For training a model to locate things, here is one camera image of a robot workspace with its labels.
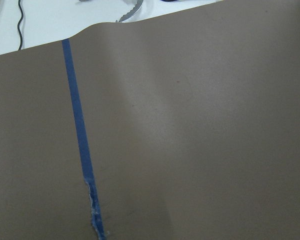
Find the brown paper table cover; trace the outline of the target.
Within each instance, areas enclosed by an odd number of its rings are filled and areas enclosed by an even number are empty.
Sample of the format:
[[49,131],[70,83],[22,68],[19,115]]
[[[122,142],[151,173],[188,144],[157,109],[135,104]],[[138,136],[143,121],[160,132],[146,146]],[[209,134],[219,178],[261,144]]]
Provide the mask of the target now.
[[0,55],[0,240],[300,240],[300,0]]

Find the white reacher grabber tool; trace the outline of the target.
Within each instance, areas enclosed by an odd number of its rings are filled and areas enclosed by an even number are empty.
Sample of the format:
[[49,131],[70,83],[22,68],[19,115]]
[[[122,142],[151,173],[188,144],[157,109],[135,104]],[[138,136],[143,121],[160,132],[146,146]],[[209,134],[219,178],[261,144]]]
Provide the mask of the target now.
[[120,23],[135,15],[143,0],[76,0],[80,15],[93,19],[96,23]]

